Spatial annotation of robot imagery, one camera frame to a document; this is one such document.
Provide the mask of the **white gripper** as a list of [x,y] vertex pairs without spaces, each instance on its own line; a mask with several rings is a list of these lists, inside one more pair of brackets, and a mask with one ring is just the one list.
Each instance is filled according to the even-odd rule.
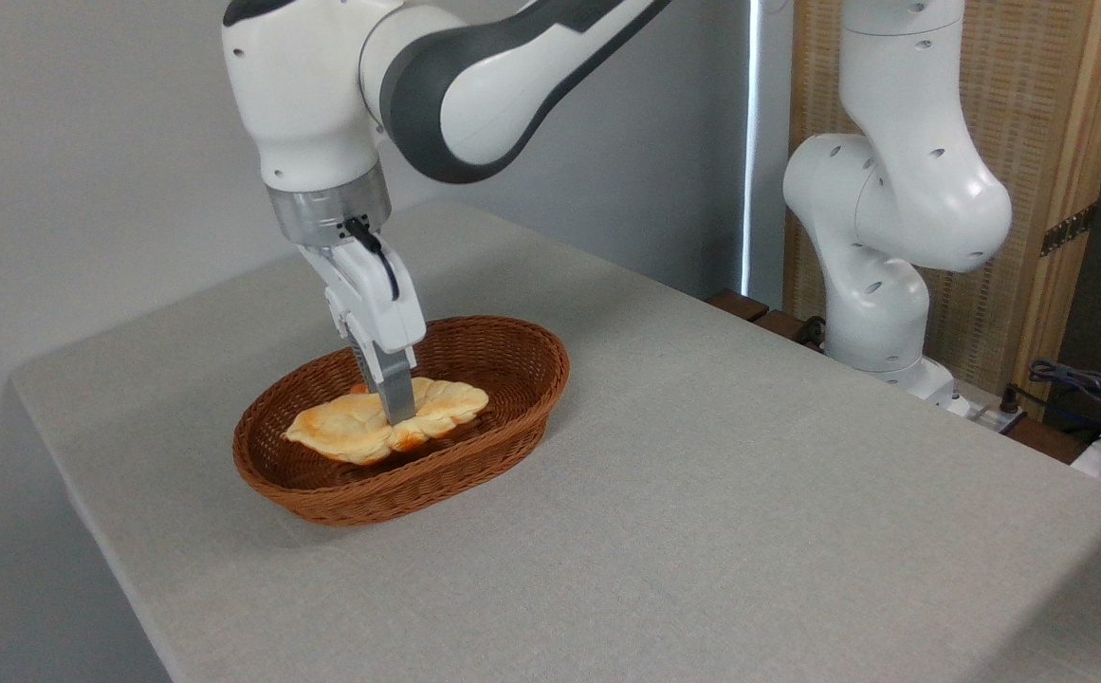
[[414,346],[423,342],[426,323],[397,251],[372,236],[334,247],[301,246],[299,252],[321,277],[335,328],[349,339],[386,422],[397,425],[414,416]]

